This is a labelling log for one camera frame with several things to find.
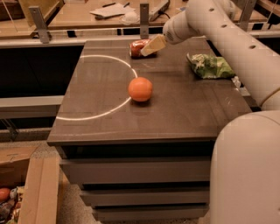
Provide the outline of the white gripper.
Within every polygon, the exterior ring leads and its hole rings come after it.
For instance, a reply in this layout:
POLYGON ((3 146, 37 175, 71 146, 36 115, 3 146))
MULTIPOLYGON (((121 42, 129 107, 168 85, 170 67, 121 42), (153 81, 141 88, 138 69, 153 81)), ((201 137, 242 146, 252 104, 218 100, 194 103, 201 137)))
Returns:
POLYGON ((181 43, 192 37, 201 35, 203 15, 190 10, 181 11, 171 17, 163 27, 163 34, 152 38, 142 49, 141 54, 146 57, 166 47, 166 41, 172 45, 181 43))

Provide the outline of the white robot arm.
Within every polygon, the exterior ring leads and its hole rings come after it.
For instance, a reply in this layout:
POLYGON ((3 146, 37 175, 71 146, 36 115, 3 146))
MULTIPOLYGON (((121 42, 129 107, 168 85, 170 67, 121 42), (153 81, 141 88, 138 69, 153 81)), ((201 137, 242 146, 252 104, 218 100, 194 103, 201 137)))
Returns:
POLYGON ((238 116, 219 133, 210 168, 211 224, 280 224, 280 55, 235 25, 230 0, 189 0, 164 24, 177 44, 193 36, 211 41, 234 69, 260 111, 242 95, 238 116))

